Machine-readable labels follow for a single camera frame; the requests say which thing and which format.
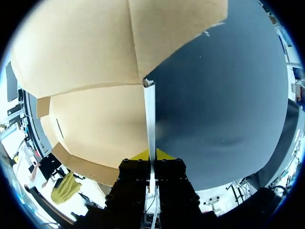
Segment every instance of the table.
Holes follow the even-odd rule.
[[[224,25],[160,64],[156,147],[182,158],[195,190],[261,169],[281,135],[287,68],[273,25],[255,0],[229,0]]]

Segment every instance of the wire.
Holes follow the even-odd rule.
[[[151,206],[153,205],[154,200],[156,199],[156,193],[154,194],[154,198],[152,200],[152,204],[147,208],[147,210],[145,211],[145,213],[148,212],[148,210],[151,208]]]
[[[246,194],[246,192],[247,192],[247,188],[245,188],[245,187],[243,187],[243,186],[241,186],[237,181],[235,182],[236,183],[236,185],[238,186],[238,187],[241,187],[241,190],[243,191],[243,193],[244,193],[244,197],[245,197],[245,199],[248,199],[248,197],[247,197],[247,194]]]

